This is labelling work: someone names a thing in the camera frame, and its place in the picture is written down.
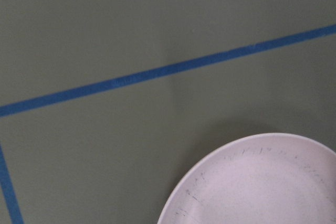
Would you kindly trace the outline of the pink plate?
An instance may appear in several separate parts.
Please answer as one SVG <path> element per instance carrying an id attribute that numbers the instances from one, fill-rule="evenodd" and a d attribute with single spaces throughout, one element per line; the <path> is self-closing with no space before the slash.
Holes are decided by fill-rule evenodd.
<path id="1" fill-rule="evenodd" d="M 335 152 L 307 137 L 235 140 L 195 164 L 159 223 L 335 223 Z"/>

